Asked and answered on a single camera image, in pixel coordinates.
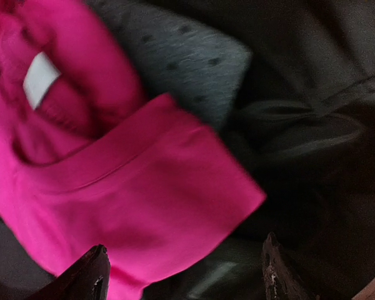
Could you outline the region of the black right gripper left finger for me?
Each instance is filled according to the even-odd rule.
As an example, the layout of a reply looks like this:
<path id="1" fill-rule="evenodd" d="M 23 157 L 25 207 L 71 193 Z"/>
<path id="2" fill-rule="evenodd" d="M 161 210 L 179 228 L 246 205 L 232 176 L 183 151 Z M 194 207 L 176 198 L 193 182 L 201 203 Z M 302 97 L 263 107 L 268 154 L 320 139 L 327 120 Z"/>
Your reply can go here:
<path id="1" fill-rule="evenodd" d="M 108 296 L 109 275 L 107 249 L 99 244 L 27 300 L 103 300 Z"/>

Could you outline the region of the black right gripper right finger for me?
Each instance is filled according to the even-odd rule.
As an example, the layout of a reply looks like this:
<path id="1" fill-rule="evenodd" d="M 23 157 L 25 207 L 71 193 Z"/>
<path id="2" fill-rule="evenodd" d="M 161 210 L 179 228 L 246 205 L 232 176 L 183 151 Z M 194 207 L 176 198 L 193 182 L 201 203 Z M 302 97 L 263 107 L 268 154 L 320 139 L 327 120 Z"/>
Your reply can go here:
<path id="1" fill-rule="evenodd" d="M 266 299 L 320 299 L 301 279 L 273 232 L 262 245 L 262 274 Z"/>

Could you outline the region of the red garment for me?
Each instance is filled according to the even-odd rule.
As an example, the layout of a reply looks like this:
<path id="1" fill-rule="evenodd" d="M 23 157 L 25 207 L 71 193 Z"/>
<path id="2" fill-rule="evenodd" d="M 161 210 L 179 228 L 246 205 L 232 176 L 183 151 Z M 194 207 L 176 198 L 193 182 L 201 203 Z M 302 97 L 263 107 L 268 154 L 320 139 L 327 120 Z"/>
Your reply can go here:
<path id="1" fill-rule="evenodd" d="M 146 96 L 81 1 L 0 1 L 0 216 L 42 268 L 103 244 L 109 299 L 139 299 L 265 198 L 209 126 Z"/>

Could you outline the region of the beige hard-shell suitcase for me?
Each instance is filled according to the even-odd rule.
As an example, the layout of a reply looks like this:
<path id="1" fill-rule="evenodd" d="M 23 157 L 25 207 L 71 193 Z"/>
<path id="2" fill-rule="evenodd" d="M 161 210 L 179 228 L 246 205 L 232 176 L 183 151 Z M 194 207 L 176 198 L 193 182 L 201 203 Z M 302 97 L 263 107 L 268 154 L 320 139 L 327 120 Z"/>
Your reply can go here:
<path id="1" fill-rule="evenodd" d="M 209 126 L 266 198 L 206 257 L 139 299 L 266 299 L 269 233 L 320 299 L 375 299 L 375 1 L 143 2 L 251 51 L 218 131 L 162 94 Z M 149 94 L 108 30 L 146 96 L 162 95 Z M 60 275 L 0 216 L 0 299 L 27 299 Z"/>

